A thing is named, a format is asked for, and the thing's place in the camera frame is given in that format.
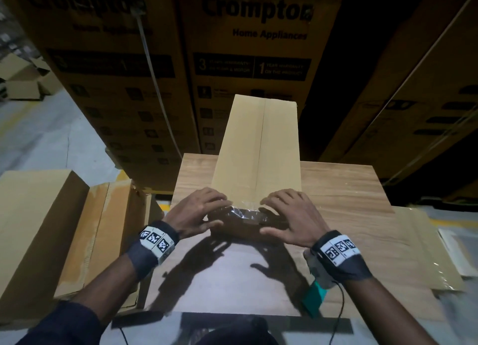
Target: dark sleeve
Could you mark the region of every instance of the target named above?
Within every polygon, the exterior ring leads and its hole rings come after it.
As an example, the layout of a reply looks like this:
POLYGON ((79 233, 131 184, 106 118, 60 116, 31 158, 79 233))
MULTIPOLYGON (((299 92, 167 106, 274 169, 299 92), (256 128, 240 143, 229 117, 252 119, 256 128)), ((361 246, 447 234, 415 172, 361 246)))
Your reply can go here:
POLYGON ((17 345, 96 345, 104 330, 88 307, 63 302, 17 345))

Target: person's right hand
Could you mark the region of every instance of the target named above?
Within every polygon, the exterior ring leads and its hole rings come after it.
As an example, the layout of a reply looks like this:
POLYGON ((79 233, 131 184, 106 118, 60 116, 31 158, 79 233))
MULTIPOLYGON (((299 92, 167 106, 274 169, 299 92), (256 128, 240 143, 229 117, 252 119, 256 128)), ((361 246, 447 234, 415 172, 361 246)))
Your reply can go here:
POLYGON ((260 203, 277 210, 289 221, 289 229, 263 227, 260 229, 261 234, 276 237, 288 244, 310 248, 330 231, 322 215, 302 192, 283 189, 269 194, 260 203))

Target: wood grain surface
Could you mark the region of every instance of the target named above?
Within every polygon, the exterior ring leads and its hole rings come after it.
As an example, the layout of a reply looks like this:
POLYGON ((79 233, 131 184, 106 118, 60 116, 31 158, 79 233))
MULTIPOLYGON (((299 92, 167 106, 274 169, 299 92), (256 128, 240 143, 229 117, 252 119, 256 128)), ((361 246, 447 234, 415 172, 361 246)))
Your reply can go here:
MULTIPOLYGON (((184 155, 172 206, 211 184, 217 158, 184 155)), ((373 168, 302 161, 301 175, 302 190, 329 226, 352 239, 373 275, 412 315, 444 321, 373 168)), ((154 270, 146 308, 300 316, 300 300, 312 281, 300 247, 232 241, 206 232, 180 241, 154 270)), ((341 301, 340 290, 333 288, 321 314, 337 317, 341 301)), ((360 317, 347 295, 343 317, 360 317)))

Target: gray floor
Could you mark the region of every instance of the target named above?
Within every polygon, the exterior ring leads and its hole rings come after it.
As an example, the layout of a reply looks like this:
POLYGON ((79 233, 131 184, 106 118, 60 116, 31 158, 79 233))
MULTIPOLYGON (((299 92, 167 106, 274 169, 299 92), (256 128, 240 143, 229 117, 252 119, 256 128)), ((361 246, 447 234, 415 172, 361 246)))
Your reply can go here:
MULTIPOLYGON (((118 170, 104 148, 103 142, 64 90, 43 102, 0 104, 0 173, 5 170, 70 168, 88 185, 113 181, 118 170)), ((470 291, 477 294, 478 286, 471 286, 470 291)), ((444 300, 453 329, 449 324, 421 322, 440 344, 478 343, 475 342, 478 326, 467 322, 470 317, 478 319, 478 311, 464 304, 467 299, 458 296, 444 300)), ((136 317, 119 326, 123 327, 129 345, 180 345, 188 344, 189 335, 195 328, 215 328, 233 318, 230 315, 174 312, 161 320, 152 318, 145 324, 138 324, 142 318, 136 317)), ((333 326, 329 319, 270 316, 267 320, 281 345, 328 344, 333 326)), ((26 330, 0 331, 0 344, 14 344, 25 333, 26 330)), ((123 343, 120 331, 111 326, 101 339, 102 345, 123 343)), ((343 321, 333 343, 376 344, 360 320, 343 321)))

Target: brand logo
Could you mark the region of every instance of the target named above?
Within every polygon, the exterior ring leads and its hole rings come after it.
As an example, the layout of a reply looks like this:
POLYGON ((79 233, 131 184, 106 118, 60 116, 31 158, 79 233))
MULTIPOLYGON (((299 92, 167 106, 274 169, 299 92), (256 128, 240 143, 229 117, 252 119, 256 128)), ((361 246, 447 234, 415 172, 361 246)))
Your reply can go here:
POLYGON ((130 13, 130 0, 28 0, 37 9, 62 9, 90 12, 102 17, 105 12, 130 13))
POLYGON ((306 20, 310 21, 314 13, 314 5, 310 4, 286 4, 280 0, 273 2, 253 2, 236 0, 202 0, 203 11, 209 16, 241 16, 243 18, 260 18, 260 22, 266 23, 267 19, 306 20))

